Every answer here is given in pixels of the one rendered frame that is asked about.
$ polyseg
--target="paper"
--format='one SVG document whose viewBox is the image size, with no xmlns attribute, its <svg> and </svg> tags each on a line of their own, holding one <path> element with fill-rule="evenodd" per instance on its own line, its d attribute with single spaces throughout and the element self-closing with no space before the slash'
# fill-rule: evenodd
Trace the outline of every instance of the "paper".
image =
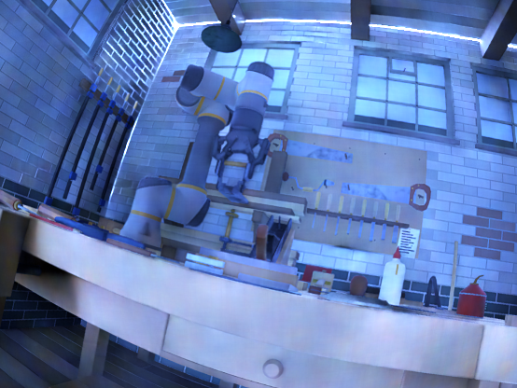
<svg viewBox="0 0 517 388">
<path fill-rule="evenodd" d="M 415 258 L 418 248 L 420 229 L 401 229 L 398 236 L 398 249 L 401 257 Z"/>
</svg>

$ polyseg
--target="yellow stripe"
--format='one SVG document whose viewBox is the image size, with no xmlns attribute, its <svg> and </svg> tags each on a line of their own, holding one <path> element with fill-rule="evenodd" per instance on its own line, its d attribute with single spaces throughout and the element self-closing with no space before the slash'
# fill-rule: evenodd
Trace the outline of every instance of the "yellow stripe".
<svg viewBox="0 0 517 388">
<path fill-rule="evenodd" d="M 200 193 L 203 193 L 204 195 L 206 195 L 206 191 L 203 190 L 202 188 L 200 187 L 197 187 L 197 186 L 194 186 L 194 185 L 187 185 L 186 183 L 180 183 L 179 185 L 177 185 L 176 187 L 187 187 L 187 188 L 192 188 L 193 190 L 197 190 L 199 191 Z"/>
<path fill-rule="evenodd" d="M 175 193 L 176 187 L 173 187 L 173 192 L 171 193 L 171 199 L 169 200 L 169 205 L 167 206 L 167 211 L 165 212 L 165 217 L 168 218 L 171 214 L 171 210 L 173 209 L 173 203 L 175 202 Z"/>
<path fill-rule="evenodd" d="M 266 102 L 268 101 L 268 98 L 267 98 L 264 94 L 262 94 L 261 92 L 256 91 L 256 90 L 243 90 L 243 91 L 241 91 L 241 92 L 239 93 L 239 95 L 241 95 L 241 94 L 243 94 L 243 93 L 254 93 L 254 94 L 258 94 L 259 96 L 263 97 L 263 98 L 266 100 Z"/>
<path fill-rule="evenodd" d="M 224 125 L 226 125 L 226 120 L 224 118 L 222 118 L 221 116 L 214 115 L 213 113 L 201 113 L 200 118 L 203 116 L 208 116 L 210 118 L 218 118 L 219 120 L 221 120 L 223 122 Z"/>
<path fill-rule="evenodd" d="M 203 106 L 203 103 L 204 103 L 204 97 L 201 98 L 200 103 L 198 104 L 198 107 L 197 107 L 196 111 L 194 112 L 194 116 L 196 116 L 199 113 L 199 111 L 201 110 L 201 107 Z"/>
<path fill-rule="evenodd" d="M 141 215 L 142 217 L 161 222 L 161 218 L 156 217 L 155 215 L 150 215 L 149 213 L 139 212 L 138 210 L 131 210 L 131 213 L 132 215 Z"/>
<path fill-rule="evenodd" d="M 223 81 L 221 82 L 221 86 L 219 87 L 219 90 L 217 91 L 217 94 L 216 94 L 216 97 L 214 97 L 214 100 L 216 100 L 216 99 L 217 99 L 217 97 L 219 96 L 219 93 L 223 90 L 223 85 L 224 85 L 224 80 L 225 80 L 225 79 L 226 79 L 226 78 L 225 78 L 225 77 L 223 77 Z"/>
</svg>

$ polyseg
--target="wooden floor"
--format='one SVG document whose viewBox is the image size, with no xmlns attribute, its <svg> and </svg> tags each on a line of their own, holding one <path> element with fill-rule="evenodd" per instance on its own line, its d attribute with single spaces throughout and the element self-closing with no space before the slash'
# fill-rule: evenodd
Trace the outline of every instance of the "wooden floor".
<svg viewBox="0 0 517 388">
<path fill-rule="evenodd" d="M 216 388 L 109 342 L 102 377 L 77 380 L 83 326 L 0 330 L 1 388 Z"/>
</svg>

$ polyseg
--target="glue bottle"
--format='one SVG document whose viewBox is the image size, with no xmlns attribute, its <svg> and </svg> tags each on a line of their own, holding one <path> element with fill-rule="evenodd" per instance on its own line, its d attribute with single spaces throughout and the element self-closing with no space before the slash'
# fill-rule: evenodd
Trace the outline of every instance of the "glue bottle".
<svg viewBox="0 0 517 388">
<path fill-rule="evenodd" d="M 379 299 L 398 306 L 402 295 L 402 286 L 404 285 L 405 274 L 406 266 L 400 261 L 400 251 L 397 247 L 397 251 L 395 251 L 395 254 L 393 255 L 393 260 L 388 261 L 384 266 Z"/>
</svg>

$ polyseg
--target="red container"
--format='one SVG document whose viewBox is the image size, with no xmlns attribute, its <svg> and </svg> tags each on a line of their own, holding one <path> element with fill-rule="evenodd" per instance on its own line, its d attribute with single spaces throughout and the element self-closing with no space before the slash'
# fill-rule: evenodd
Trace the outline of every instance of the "red container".
<svg viewBox="0 0 517 388">
<path fill-rule="evenodd" d="M 477 284 L 478 276 L 474 283 L 459 293 L 458 309 L 456 313 L 460 315 L 484 317 L 484 306 L 486 304 L 486 294 Z"/>
</svg>

